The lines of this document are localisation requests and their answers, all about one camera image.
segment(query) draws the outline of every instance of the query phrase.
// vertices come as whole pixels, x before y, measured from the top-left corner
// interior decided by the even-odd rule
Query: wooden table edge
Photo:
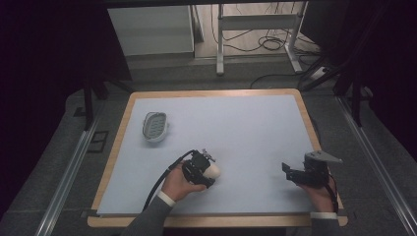
[[[208,96],[259,96],[259,95],[294,95],[297,102],[298,108],[300,110],[301,116],[304,121],[307,133],[309,135],[310,141],[312,143],[314,150],[320,150],[321,146],[319,140],[317,139],[316,132],[314,130],[313,124],[310,120],[307,108],[302,99],[301,93],[295,88],[277,88],[277,89],[232,89],[232,90],[177,90],[177,91],[138,91],[133,92],[130,97],[128,104],[126,105],[125,112],[120,122],[119,130],[117,132],[113,147],[109,154],[107,164],[105,166],[103,175],[101,177],[100,184],[93,200],[91,209],[97,210],[100,205],[102,196],[105,189],[107,188],[108,182],[111,177],[116,159],[123,141],[124,133],[126,132],[126,127],[129,123],[129,119],[133,110],[136,99],[139,98],[167,98],[167,97],[208,97]],[[343,204],[340,200],[340,196],[337,198],[339,202],[339,208],[343,209]],[[200,224],[194,222],[194,225],[189,223],[184,223],[184,221],[192,222],[190,219],[193,218],[206,218],[204,221],[205,224]],[[166,227],[221,227],[218,225],[224,225],[223,222],[227,221],[228,225],[236,225],[232,227],[238,227],[241,225],[241,222],[246,222],[247,219],[251,218],[248,221],[249,224],[245,225],[246,227],[256,227],[258,225],[265,226],[309,226],[311,224],[310,216],[305,215],[279,215],[279,216],[204,216],[204,217],[172,217],[169,216],[165,221]],[[134,217],[97,217],[89,216],[88,224],[90,227],[126,227],[134,219]],[[263,219],[266,222],[260,222],[256,219]],[[347,224],[347,216],[340,216],[339,224],[344,226]]]

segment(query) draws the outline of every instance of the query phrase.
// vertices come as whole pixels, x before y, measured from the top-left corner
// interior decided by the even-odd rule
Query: dark background
[[[339,37],[332,36],[336,42],[355,40],[370,6],[356,1],[344,6]],[[416,7],[416,1],[392,1],[358,62],[363,65],[362,83],[374,94],[371,107],[414,158]],[[49,143],[68,95],[86,81],[104,81],[101,73],[121,80],[129,80],[130,74],[102,6],[0,1],[0,22],[3,214]],[[333,55],[335,64],[349,54],[350,46]]]

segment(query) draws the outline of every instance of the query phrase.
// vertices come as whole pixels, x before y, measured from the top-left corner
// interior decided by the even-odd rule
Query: human hand
[[[179,163],[171,170],[168,176],[166,176],[161,191],[174,202],[178,202],[187,197],[188,194],[192,192],[201,192],[206,188],[206,185],[190,184],[185,179],[182,172],[182,163]]]
[[[335,193],[336,187],[333,178],[329,178],[328,185]],[[310,197],[310,200],[312,201],[314,207],[318,212],[334,212],[333,204],[331,202],[331,196],[325,187],[315,189],[306,185],[297,186],[306,191],[307,195]]]

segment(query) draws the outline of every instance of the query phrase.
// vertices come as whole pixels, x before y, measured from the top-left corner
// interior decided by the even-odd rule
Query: sleeve
[[[336,213],[311,212],[312,236],[340,236]]]
[[[170,202],[167,203],[167,199],[165,199],[166,195],[161,193],[162,192],[153,198],[148,208],[129,224],[129,226],[122,232],[121,236],[162,235],[163,223],[166,216],[168,216],[169,212],[171,212],[173,204]]]

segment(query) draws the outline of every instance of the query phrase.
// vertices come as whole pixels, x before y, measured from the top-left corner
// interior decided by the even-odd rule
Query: gray floor
[[[228,58],[223,77],[216,76],[212,59],[164,60],[163,63],[157,59],[130,61],[134,80],[126,82],[126,85],[140,91],[248,89],[257,77],[293,73],[284,56]],[[296,88],[298,81],[298,77],[268,77],[256,82],[253,88]],[[96,128],[97,132],[108,132],[106,143],[102,151],[100,144],[89,145],[52,235],[113,235],[122,230],[91,228],[86,218],[129,99],[124,90],[113,84],[106,85],[110,95],[104,101],[103,116]],[[332,85],[333,81],[330,81],[302,95],[312,119],[317,123],[323,150],[344,160],[342,165],[330,167],[349,218],[347,226],[343,227],[344,235],[408,235],[332,95]],[[101,101],[94,102],[97,107]],[[81,91],[68,98],[60,126],[0,223],[0,235],[34,235],[83,131],[85,118],[75,116],[77,109],[83,106]],[[375,117],[366,101],[362,102],[362,122],[389,175],[415,212],[416,162]],[[277,235],[278,232],[272,230],[264,235]],[[286,234],[309,235],[309,228],[289,228]]]

